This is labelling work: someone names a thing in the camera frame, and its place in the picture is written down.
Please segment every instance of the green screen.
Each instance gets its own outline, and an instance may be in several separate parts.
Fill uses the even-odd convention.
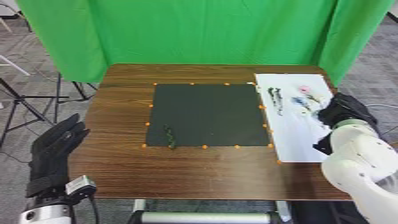
[[[338,85],[393,0],[20,0],[64,78],[116,63],[318,65]]]

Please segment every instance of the dark gray mat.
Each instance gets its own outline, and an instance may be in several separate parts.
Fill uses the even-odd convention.
[[[146,143],[167,146],[165,126],[176,146],[265,146],[260,98],[253,85],[157,86]]]

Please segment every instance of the robotic hand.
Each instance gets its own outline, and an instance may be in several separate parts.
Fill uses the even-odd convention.
[[[75,114],[46,131],[32,144],[30,198],[20,223],[73,223],[73,205],[94,194],[94,183],[80,177],[70,184],[68,157],[89,134]]]
[[[325,178],[350,194],[368,222],[393,224],[398,219],[398,195],[382,183],[386,178],[396,176],[398,153],[380,139],[377,119],[363,103],[341,93],[320,111],[318,118],[333,129],[315,145],[331,155],[322,163]]]

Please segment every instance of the black glove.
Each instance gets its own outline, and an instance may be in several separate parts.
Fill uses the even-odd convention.
[[[78,122],[75,114],[36,139],[30,150],[27,197],[34,197],[50,188],[64,187],[70,182],[68,156],[87,134],[86,124]]]
[[[334,128],[336,124],[347,119],[364,120],[375,132],[380,133],[377,128],[377,118],[370,114],[364,104],[343,93],[334,95],[331,104],[318,113],[318,119],[331,128]],[[313,145],[313,147],[327,155],[333,154],[331,134],[320,140],[318,144]]]

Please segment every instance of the white sheet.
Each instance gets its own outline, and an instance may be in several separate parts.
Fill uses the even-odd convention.
[[[258,74],[258,89],[267,106],[267,119],[274,130],[274,144],[281,162],[322,162],[327,155],[313,148],[313,144],[329,134],[331,129],[317,119],[317,111],[327,106],[333,93],[322,75]],[[322,99],[322,105],[306,99],[299,91],[309,87],[311,95]],[[281,88],[283,116],[277,114],[269,88]],[[311,105],[311,111],[293,103],[292,97],[302,97]]]

